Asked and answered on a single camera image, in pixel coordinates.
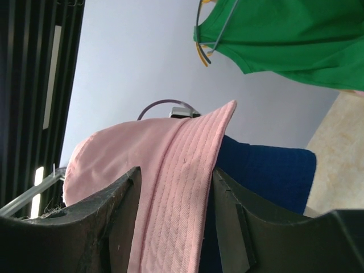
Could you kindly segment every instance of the pink fabric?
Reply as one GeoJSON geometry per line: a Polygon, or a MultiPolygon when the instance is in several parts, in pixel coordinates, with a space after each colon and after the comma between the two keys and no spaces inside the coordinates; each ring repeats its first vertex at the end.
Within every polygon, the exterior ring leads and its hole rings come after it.
{"type": "Polygon", "coordinates": [[[236,108],[199,118],[126,122],[80,143],[69,162],[64,201],[72,205],[142,170],[129,273],[197,273],[212,169],[236,108]]]}

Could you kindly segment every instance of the white wall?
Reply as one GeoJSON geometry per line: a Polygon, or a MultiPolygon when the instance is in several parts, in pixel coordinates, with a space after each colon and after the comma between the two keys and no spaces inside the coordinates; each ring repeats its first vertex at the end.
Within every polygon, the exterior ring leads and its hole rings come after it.
{"type": "MultiPolygon", "coordinates": [[[[197,0],[87,0],[61,165],[97,130],[135,120],[165,98],[202,113],[236,99],[227,134],[254,144],[305,147],[337,92],[270,72],[243,75],[214,53],[206,68],[193,42],[197,0]]],[[[167,117],[172,105],[146,117],[167,117]]]]}

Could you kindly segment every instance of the wire hanger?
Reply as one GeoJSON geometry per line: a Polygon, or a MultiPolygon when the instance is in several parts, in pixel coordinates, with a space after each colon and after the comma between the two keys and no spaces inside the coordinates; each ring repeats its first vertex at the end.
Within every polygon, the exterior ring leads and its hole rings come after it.
{"type": "Polygon", "coordinates": [[[235,0],[235,3],[234,3],[233,7],[230,10],[230,13],[227,16],[227,19],[226,19],[224,25],[222,26],[222,29],[221,29],[219,35],[217,36],[216,41],[215,42],[206,42],[206,43],[203,43],[203,42],[200,42],[200,32],[198,30],[198,21],[200,19],[200,13],[201,13],[201,8],[202,8],[203,4],[207,4],[207,3],[210,3],[210,2],[211,2],[211,0],[200,0],[200,3],[198,4],[197,18],[196,18],[196,49],[197,49],[197,53],[198,53],[198,55],[199,55],[202,63],[206,67],[208,67],[208,65],[211,64],[211,61],[209,59],[209,56],[211,56],[212,53],[216,50],[217,45],[218,45],[218,43],[221,40],[221,36],[224,33],[225,28],[228,25],[228,22],[229,22],[232,14],[233,14],[235,8],[237,7],[237,4],[238,4],[239,0],[235,0]],[[206,48],[206,47],[208,47],[208,45],[211,45],[211,44],[213,44],[213,47],[206,54],[202,48],[206,48]]]}

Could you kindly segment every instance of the green garment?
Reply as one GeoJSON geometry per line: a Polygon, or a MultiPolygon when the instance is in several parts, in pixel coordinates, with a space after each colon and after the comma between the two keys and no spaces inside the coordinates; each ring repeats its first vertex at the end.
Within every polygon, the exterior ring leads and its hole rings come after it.
{"type": "MultiPolygon", "coordinates": [[[[234,2],[218,0],[201,44],[217,40],[234,2]]],[[[243,73],[364,91],[364,0],[239,0],[216,51],[243,73]]]]}

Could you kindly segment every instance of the electrical wire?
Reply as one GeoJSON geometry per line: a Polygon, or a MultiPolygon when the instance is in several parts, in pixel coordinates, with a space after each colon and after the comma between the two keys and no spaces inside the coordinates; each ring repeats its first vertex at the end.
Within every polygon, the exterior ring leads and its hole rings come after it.
{"type": "Polygon", "coordinates": [[[140,113],[137,121],[140,121],[143,116],[145,115],[145,113],[151,109],[152,107],[156,106],[156,105],[159,105],[159,104],[168,104],[168,103],[172,103],[172,104],[179,104],[179,105],[182,105],[183,107],[185,108],[188,108],[190,109],[193,113],[196,113],[196,114],[199,114],[199,112],[193,108],[190,104],[184,102],[184,101],[179,101],[179,100],[171,100],[171,99],[167,99],[167,100],[160,100],[160,101],[156,101],[156,102],[153,102],[152,104],[149,104],[147,107],[144,108],[144,110],[140,113]]]}

